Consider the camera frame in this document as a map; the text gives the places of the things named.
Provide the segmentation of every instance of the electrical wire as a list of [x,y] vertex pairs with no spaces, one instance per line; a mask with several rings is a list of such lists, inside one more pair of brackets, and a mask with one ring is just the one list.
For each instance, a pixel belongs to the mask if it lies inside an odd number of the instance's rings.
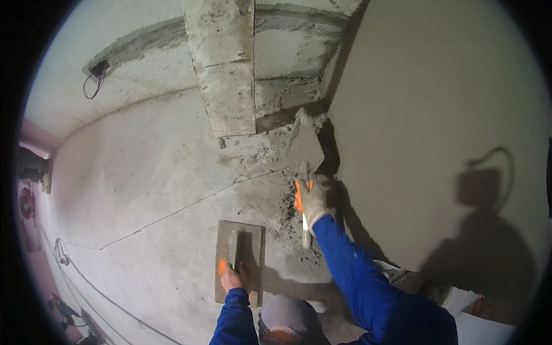
[[[96,79],[98,80],[98,85],[96,86],[96,91],[94,91],[94,94],[92,95],[92,97],[89,97],[86,93],[86,82],[90,80],[90,78],[92,77],[96,77]],[[100,91],[100,87],[102,86],[102,82],[103,82],[103,77],[102,75],[100,74],[97,74],[97,73],[92,73],[88,76],[88,78],[86,78],[86,80],[84,81],[84,84],[82,84],[82,94],[87,98],[87,99],[94,99],[94,97],[96,97],[96,95],[98,94],[98,91]]]
[[[57,248],[61,248],[60,244],[65,246],[65,243],[63,242],[63,240],[61,238],[56,238],[56,246]],[[182,345],[180,344],[179,342],[177,342],[176,340],[174,340],[173,338],[170,338],[169,336],[161,333],[160,331],[156,330],[155,328],[151,327],[150,325],[148,325],[147,323],[143,322],[142,320],[138,319],[136,316],[134,316],[133,314],[129,313],[128,311],[126,311],[123,307],[121,307],[120,305],[118,305],[117,303],[115,303],[114,301],[112,301],[109,297],[107,297],[106,295],[103,294],[103,292],[101,292],[100,290],[98,290],[88,279],[86,279],[86,277],[82,274],[82,272],[77,268],[77,266],[75,265],[75,263],[73,262],[73,260],[71,260],[71,258],[66,254],[66,251],[63,250],[63,248],[61,249],[61,253],[63,255],[63,259],[67,259],[69,263],[71,263],[73,265],[73,268],[77,271],[77,273],[82,277],[82,279],[84,279],[84,281],[86,283],[88,283],[88,285],[90,285],[98,294],[100,294],[103,298],[105,298],[108,302],[110,302],[111,304],[113,304],[114,306],[116,306],[117,308],[119,308],[122,312],[124,312],[125,314],[129,315],[130,317],[132,317],[134,320],[138,321],[139,323],[141,323],[142,325],[146,326],[147,328],[151,329],[153,332],[156,332],[157,334],[159,334],[160,336],[164,337],[165,339],[173,342],[174,344],[176,345]],[[65,276],[65,272],[63,272],[63,270],[61,269],[61,266],[59,265],[60,263],[61,264],[65,264],[63,261],[59,261],[56,259],[56,261],[58,261],[58,266],[59,266],[59,269],[61,271],[61,273]]]
[[[44,228],[40,225],[39,226],[39,229],[42,230],[42,233],[44,235],[44,239],[46,241],[46,244],[48,245],[48,248],[50,249],[50,252],[51,254],[54,256],[55,258],[55,252],[54,252],[54,248],[52,248],[52,245],[50,245],[50,241],[48,240],[48,236],[46,235],[46,231],[44,231]],[[78,294],[81,296],[82,300],[84,300],[84,302],[86,302],[86,304],[88,304],[88,306],[90,307],[90,309],[96,313],[96,315],[98,315],[98,317],[100,319],[102,319],[103,322],[105,322],[106,325],[109,326],[109,328],[111,328],[119,337],[121,337],[121,339],[123,339],[124,341],[126,341],[129,345],[132,345],[131,342],[129,342],[125,337],[123,337],[123,335],[121,335],[121,333],[119,333],[115,328],[113,328],[112,325],[110,325],[97,311],[96,309],[94,309],[94,307],[86,300],[86,298],[84,298],[84,296],[81,294],[80,291],[78,291],[77,287],[75,286],[75,284],[69,280],[69,277],[65,274],[65,272],[63,271],[63,269],[61,269],[61,265],[60,263],[58,262],[57,263],[57,268],[60,270],[60,273],[61,273],[61,277],[63,278],[63,280],[65,281],[65,284],[67,285],[67,289],[69,290],[69,293],[71,294],[71,296],[73,296],[73,299],[75,300],[75,302],[78,304],[78,306],[84,310],[84,308],[81,306],[81,304],[77,301],[77,298],[75,297],[75,295],[73,295],[73,292],[71,291],[71,288],[69,287],[69,284],[71,284],[73,286],[73,288],[75,289],[76,292],[78,292]]]

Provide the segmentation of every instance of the plaster wall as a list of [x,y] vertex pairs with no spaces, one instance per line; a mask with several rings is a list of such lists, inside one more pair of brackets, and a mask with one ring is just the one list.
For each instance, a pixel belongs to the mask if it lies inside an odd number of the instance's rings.
[[531,295],[550,255],[550,98],[497,2],[372,0],[331,118],[359,243],[462,289]]

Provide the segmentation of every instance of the concrete beam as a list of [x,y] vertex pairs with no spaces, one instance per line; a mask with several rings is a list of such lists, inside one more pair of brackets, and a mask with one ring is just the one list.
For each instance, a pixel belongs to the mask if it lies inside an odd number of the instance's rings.
[[186,0],[184,18],[215,136],[254,134],[254,0]]

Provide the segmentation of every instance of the mortar debris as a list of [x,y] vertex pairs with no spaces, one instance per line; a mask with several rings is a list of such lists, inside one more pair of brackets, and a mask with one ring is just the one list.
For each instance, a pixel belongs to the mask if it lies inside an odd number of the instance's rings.
[[282,214],[282,218],[278,222],[276,233],[278,237],[289,237],[293,239],[295,231],[291,225],[291,221],[297,216],[293,202],[295,200],[295,177],[290,169],[282,170],[282,177],[286,180],[286,191],[284,198],[279,203],[278,209]]

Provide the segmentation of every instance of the concrete ceiling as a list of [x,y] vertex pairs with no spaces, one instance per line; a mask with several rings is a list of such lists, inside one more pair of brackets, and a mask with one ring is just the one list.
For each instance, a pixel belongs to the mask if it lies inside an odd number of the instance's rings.
[[[257,116],[320,96],[320,78],[360,0],[256,2],[254,75]],[[48,49],[25,117],[66,138],[82,126],[138,102],[198,86],[184,28],[183,3],[83,1]],[[86,99],[87,70],[111,67]],[[95,81],[88,81],[93,93]]]

